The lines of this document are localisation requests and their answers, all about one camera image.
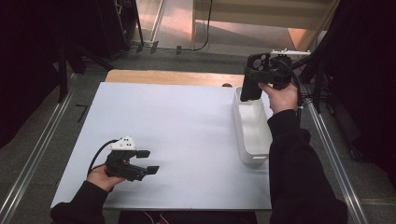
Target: hand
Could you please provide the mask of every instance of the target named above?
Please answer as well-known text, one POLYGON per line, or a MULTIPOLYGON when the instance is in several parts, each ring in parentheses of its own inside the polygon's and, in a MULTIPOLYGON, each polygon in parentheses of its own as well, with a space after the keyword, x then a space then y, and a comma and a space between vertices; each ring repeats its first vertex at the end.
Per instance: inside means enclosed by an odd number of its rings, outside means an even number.
POLYGON ((268 94, 270 106, 274 114, 288 109, 296 110, 297 88, 292 84, 289 84, 288 87, 280 91, 262 82, 259 83, 259 87, 268 94))
POLYGON ((100 166, 96 169, 93 169, 87 177, 87 181, 93 183, 101 189, 104 189, 107 192, 110 192, 114 186, 124 181, 125 178, 116 177, 116 176, 107 176, 105 173, 106 166, 100 166))

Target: white table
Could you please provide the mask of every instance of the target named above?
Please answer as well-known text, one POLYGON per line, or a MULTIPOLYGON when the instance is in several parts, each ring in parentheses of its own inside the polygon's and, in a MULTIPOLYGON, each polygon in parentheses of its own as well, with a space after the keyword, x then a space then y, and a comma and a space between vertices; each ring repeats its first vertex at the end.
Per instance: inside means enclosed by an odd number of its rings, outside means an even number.
MULTIPOLYGON (((271 209, 268 164, 240 161, 233 123, 234 88, 102 83, 51 206, 76 194, 93 155, 108 140, 131 135, 150 150, 156 175, 125 181, 104 208, 131 210, 271 209)), ((96 163, 106 160, 104 150, 96 163)))

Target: aluminum rail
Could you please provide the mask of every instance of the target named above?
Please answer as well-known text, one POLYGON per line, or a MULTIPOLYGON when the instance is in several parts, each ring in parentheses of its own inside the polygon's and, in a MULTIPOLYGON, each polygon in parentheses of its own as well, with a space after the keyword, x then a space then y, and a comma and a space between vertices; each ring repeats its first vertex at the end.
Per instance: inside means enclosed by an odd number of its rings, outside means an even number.
POLYGON ((8 224, 9 221, 12 219, 15 210, 17 209, 21 198, 26 191, 35 170, 40 163, 41 159, 44 156, 44 153, 47 149, 47 146, 50 143, 50 140, 55 133, 56 128, 62 116, 64 115, 64 111, 66 110, 70 99, 73 94, 73 87, 74 83, 77 79, 77 76, 73 74, 69 79, 69 93, 65 96, 63 102, 61 104, 57 104, 52 115, 49 118, 49 122, 47 123, 46 127, 44 128, 43 133, 40 135, 37 143, 35 144, 35 148, 33 149, 32 153, 30 154, 29 159, 25 163, 22 168, 20 175, 18 176, 17 180, 14 182, 12 187, 9 189, 7 193, 7 197, 2 203, 0 209, 0 223, 1 224, 8 224))
POLYGON ((317 126, 320 139, 323 143, 323 146, 325 147, 326 153, 332 165, 332 169, 334 170, 335 177, 337 178, 338 185, 340 186, 341 191, 343 191, 350 215, 357 224, 369 223, 361 207, 359 197, 348 178, 347 171, 338 156, 337 150, 326 128, 323 117, 317 113, 317 110, 314 108, 312 103, 308 104, 308 108, 315 125, 317 126))

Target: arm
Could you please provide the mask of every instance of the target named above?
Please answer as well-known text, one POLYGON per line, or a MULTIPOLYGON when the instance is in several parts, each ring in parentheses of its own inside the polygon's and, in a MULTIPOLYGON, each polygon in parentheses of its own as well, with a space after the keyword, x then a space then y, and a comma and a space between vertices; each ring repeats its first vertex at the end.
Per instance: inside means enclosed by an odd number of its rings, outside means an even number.
POLYGON ((105 169, 105 166, 94 169, 70 203, 58 203, 52 208, 50 215, 54 223, 105 223, 103 204, 110 190, 124 180, 108 177, 105 169))
POLYGON ((273 143, 269 155, 272 223, 347 223, 347 207, 338 201, 323 172, 310 133, 295 115, 297 90, 282 91, 266 84, 274 115, 268 119, 273 143))

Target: white plastic container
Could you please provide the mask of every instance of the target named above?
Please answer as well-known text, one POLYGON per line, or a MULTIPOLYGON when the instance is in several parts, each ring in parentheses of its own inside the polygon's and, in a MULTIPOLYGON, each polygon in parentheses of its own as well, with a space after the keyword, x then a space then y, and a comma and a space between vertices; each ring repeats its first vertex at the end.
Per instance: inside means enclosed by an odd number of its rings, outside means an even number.
POLYGON ((236 88, 233 98, 233 119, 238 137, 239 155, 243 163, 263 163, 268 160, 272 143, 268 118, 262 99, 241 102, 241 87, 236 88))

